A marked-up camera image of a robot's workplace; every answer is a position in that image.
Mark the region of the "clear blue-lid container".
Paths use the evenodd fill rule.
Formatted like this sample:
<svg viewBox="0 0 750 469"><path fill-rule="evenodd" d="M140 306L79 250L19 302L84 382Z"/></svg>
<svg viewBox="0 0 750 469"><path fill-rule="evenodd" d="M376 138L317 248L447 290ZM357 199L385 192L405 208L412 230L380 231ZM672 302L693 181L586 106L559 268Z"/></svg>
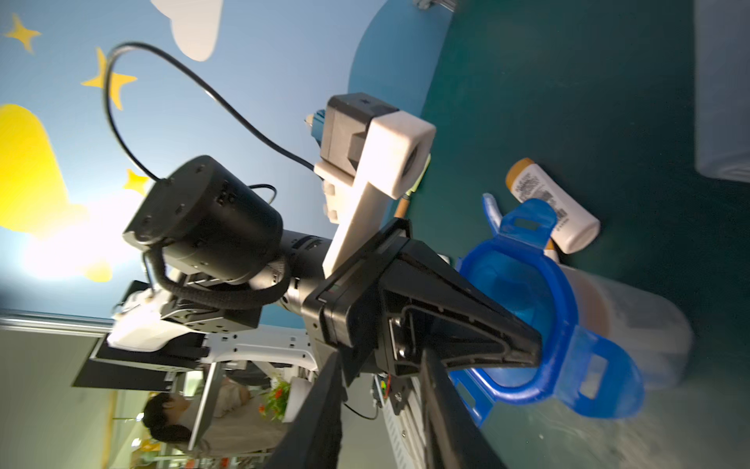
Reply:
<svg viewBox="0 0 750 469"><path fill-rule="evenodd" d="M538 367L473 367L450 375L477 425L497 404L525 406L554 398L579 415L619 419L637 414L646 391L677 386L693 347L693 330L671 301L547 257L553 210L527 201L507 215L482 196L492 229L458 264L458 272L542 336Z"/></svg>
<svg viewBox="0 0 750 469"><path fill-rule="evenodd" d="M695 167L749 181L749 3L701 0L695 19Z"/></svg>

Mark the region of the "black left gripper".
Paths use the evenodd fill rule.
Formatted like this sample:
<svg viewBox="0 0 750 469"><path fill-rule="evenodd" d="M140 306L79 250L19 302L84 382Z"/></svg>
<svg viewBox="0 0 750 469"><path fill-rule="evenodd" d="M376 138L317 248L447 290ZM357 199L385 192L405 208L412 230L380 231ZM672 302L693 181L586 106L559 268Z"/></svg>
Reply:
<svg viewBox="0 0 750 469"><path fill-rule="evenodd" d="M291 280L279 306L301 316L320 363L337 352L345 382L360 372L419 373L424 350L449 371L535 369L541 334L481 293L394 218L330 276L331 240L286 230Z"/></svg>

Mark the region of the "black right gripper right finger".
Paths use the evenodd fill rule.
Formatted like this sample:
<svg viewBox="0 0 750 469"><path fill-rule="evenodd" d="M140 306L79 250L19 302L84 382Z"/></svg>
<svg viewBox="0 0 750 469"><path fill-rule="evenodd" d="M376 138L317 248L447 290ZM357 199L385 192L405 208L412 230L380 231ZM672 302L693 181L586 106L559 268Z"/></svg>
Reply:
<svg viewBox="0 0 750 469"><path fill-rule="evenodd" d="M505 463L474 424L437 353L422 353L420 383L428 468L502 469Z"/></svg>

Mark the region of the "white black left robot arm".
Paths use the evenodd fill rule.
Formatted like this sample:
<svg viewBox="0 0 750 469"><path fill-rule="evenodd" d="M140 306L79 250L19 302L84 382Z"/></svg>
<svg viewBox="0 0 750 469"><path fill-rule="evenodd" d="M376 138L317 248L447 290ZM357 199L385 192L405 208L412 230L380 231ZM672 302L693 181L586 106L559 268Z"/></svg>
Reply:
<svg viewBox="0 0 750 469"><path fill-rule="evenodd" d="M168 391L209 363L413 376L425 349L451 371L533 369L542 338L476 290L395 219L332 273L330 240L286 230L280 214L210 156L150 191L124 236L150 270L74 381Z"/></svg>

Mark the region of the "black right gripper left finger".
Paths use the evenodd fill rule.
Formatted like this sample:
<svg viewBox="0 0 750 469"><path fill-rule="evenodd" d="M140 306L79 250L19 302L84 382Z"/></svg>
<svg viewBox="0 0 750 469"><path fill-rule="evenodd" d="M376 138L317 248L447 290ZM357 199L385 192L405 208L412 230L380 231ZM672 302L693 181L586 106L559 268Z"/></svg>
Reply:
<svg viewBox="0 0 750 469"><path fill-rule="evenodd" d="M338 352L325 363L293 425L266 468L336 468L343 436L342 362Z"/></svg>

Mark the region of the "white orange-cap lotion bottle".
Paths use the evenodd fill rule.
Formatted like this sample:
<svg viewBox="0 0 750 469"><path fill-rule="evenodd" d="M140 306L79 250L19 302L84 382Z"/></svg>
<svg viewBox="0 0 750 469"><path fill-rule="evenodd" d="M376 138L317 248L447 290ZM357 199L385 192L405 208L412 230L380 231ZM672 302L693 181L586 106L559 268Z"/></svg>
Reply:
<svg viewBox="0 0 750 469"><path fill-rule="evenodd" d="M564 254L580 252L601 230L601 222L563 190L530 158L516 162L506 175L506 186L519 201L539 199L556 213L552 241Z"/></svg>

